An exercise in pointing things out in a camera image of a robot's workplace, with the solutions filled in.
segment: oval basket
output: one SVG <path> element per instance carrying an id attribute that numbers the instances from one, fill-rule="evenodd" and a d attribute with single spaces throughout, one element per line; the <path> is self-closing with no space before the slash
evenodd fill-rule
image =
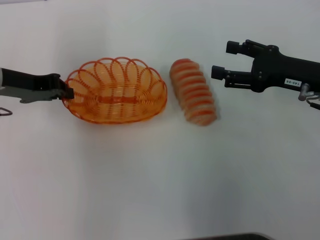
<path id="1" fill-rule="evenodd" d="M 159 73 L 139 59 L 102 58 L 83 64 L 66 80 L 74 99 L 62 99 L 76 117 L 94 124 L 146 121 L 167 103 Z"/>

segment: label sticker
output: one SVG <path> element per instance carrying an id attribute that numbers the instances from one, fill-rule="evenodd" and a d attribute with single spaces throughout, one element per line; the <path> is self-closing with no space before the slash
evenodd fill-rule
<path id="1" fill-rule="evenodd" d="M 295 86 L 295 87 L 301 87 L 301 81 L 286 79 L 284 81 L 284 84 Z"/>

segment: orange wire basket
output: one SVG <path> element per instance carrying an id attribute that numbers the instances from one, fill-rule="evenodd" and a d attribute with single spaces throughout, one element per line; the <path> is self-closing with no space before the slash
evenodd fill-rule
<path id="1" fill-rule="evenodd" d="M 167 103 L 159 73 L 139 59 L 102 58 L 83 64 L 66 80 L 74 99 L 62 99 L 76 117 L 94 124 L 146 121 Z"/>

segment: orange coiled object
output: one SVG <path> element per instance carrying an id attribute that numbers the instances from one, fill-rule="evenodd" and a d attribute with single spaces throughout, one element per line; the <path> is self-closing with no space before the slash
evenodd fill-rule
<path id="1" fill-rule="evenodd" d="M 167 86 L 159 73 L 139 59 L 102 58 L 83 64 L 66 81 L 74 99 L 63 99 L 76 117 L 95 124 L 149 120 L 167 103 Z"/>
<path id="2" fill-rule="evenodd" d="M 187 121 L 207 126 L 217 119 L 215 101 L 199 64 L 190 59 L 175 61 L 170 69 L 174 93 Z"/>

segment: white table surface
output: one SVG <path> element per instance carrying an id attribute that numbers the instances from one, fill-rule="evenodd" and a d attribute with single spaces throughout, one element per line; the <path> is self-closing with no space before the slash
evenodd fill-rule
<path id="1" fill-rule="evenodd" d="M 211 66 L 249 71 L 227 41 L 320 62 L 318 0 L 49 0 L 0 6 L 0 66 L 62 79 L 102 57 L 144 60 L 168 83 L 163 114 L 89 124 L 59 100 L 0 117 L 1 240 L 175 240 L 258 232 L 319 239 L 320 112 L 298 92 L 224 88 Z M 187 123 L 168 78 L 199 62 L 219 120 Z"/>

